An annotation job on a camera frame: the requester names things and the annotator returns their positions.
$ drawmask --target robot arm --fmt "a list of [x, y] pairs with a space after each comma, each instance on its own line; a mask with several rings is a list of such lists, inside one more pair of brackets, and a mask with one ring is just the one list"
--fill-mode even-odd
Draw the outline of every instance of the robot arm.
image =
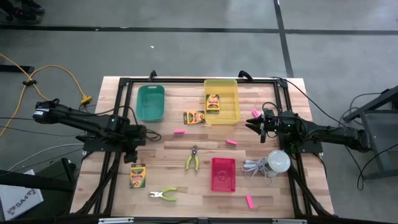
[[59, 104], [59, 100], [37, 102], [33, 118], [41, 124], [61, 123], [88, 132], [76, 138], [85, 143], [86, 151], [126, 152], [124, 161], [137, 161], [137, 146], [146, 144], [147, 129], [143, 125], [130, 124], [130, 120], [118, 115], [101, 116], [71, 109]]
[[330, 142], [342, 144], [349, 148], [368, 152], [368, 137], [364, 130], [357, 130], [351, 127], [320, 126], [311, 121], [306, 121], [291, 111], [282, 112], [275, 116], [274, 112], [264, 109], [264, 114], [258, 118], [248, 119], [246, 126], [259, 135], [261, 142], [266, 141], [267, 132], [283, 134], [290, 144], [296, 148], [312, 142]]

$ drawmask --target cable clamp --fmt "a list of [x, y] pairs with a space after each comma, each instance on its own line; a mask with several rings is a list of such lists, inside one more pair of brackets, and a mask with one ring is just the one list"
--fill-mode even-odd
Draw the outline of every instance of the cable clamp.
[[245, 72], [244, 70], [241, 70], [238, 74], [238, 78], [247, 78], [248, 81], [253, 82], [253, 78], [250, 76], [250, 74], [248, 74], [247, 72]]
[[37, 84], [37, 81], [36, 80], [29, 80], [28, 82], [23, 81], [22, 84], [24, 84], [25, 86], [31, 86], [33, 84]]
[[276, 83], [278, 83], [281, 87], [283, 87], [283, 88], [287, 88], [287, 81], [286, 81], [286, 79], [283, 79], [283, 78], [278, 78], [277, 80], [276, 80]]
[[151, 71], [148, 81], [151, 82], [154, 79], [154, 77], [156, 77], [156, 76], [157, 76], [156, 71], [155, 70]]

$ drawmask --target yellow plastic basket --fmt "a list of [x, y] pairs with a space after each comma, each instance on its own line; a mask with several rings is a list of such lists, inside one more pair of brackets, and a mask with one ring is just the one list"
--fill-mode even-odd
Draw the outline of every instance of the yellow plastic basket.
[[[206, 112], [206, 95], [220, 96], [220, 112]], [[241, 119], [236, 80], [205, 80], [205, 119], [208, 124], [235, 124]]]

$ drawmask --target small white object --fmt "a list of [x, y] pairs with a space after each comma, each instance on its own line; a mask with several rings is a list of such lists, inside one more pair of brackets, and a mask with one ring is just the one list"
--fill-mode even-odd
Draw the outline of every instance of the small white object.
[[268, 164], [273, 171], [285, 172], [290, 167], [290, 158], [286, 152], [274, 150], [268, 155]]
[[284, 151], [274, 150], [268, 157], [262, 157], [258, 161], [246, 160], [242, 166], [244, 171], [244, 177], [247, 178], [246, 174], [253, 171], [251, 177], [260, 171], [266, 178], [268, 185], [272, 184], [268, 182], [267, 178], [275, 177], [280, 172], [285, 172], [290, 167], [290, 157]]

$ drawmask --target white cable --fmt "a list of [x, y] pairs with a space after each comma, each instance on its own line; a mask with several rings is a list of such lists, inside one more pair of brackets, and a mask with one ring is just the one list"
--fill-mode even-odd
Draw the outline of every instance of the white cable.
[[13, 165], [10, 169], [8, 169], [8, 171], [12, 170], [14, 167], [16, 167], [16, 166], [18, 166], [19, 164], [25, 162], [26, 160], [28, 160], [28, 159], [30, 159], [30, 158], [36, 156], [36, 155], [39, 155], [39, 154], [42, 153], [42, 152], [45, 152], [45, 151], [48, 151], [48, 150], [51, 150], [51, 149], [57, 149], [57, 148], [59, 148], [59, 147], [66, 147], [66, 146], [82, 146], [82, 145], [84, 145], [84, 144], [82, 144], [82, 143], [63, 144], [63, 145], [60, 145], [60, 146], [53, 146], [53, 147], [50, 147], [50, 148], [48, 148], [48, 149], [43, 149], [43, 150], [41, 150], [40, 152], [36, 152], [35, 154], [29, 156], [28, 158], [26, 158], [26, 159], [24, 159], [24, 160], [18, 162], [17, 164]]
[[267, 165], [268, 165], [267, 157], [262, 157], [258, 161], [246, 160], [242, 166], [242, 170], [244, 171], [244, 178], [246, 179], [248, 178], [246, 175], [248, 172], [253, 171], [253, 174], [251, 175], [251, 177], [253, 177], [255, 174], [257, 174], [258, 171], [260, 171], [266, 179], [266, 184], [272, 185], [271, 177], [275, 177], [278, 173], [273, 171], [271, 168], [268, 168]]

